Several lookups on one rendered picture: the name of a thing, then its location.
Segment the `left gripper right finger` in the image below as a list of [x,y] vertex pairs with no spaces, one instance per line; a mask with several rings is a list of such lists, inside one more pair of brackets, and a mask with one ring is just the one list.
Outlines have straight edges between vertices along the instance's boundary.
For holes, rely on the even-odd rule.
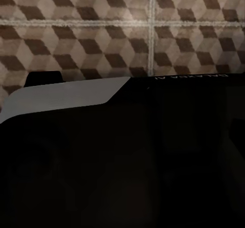
[[245,160],[245,121],[240,119],[233,119],[230,131],[229,138],[236,146],[237,150],[240,152],[242,157]]

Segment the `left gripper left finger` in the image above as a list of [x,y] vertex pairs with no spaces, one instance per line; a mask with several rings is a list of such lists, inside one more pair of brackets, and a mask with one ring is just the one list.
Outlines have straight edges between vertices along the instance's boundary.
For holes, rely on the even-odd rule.
[[0,124],[0,180],[26,138],[22,119]]

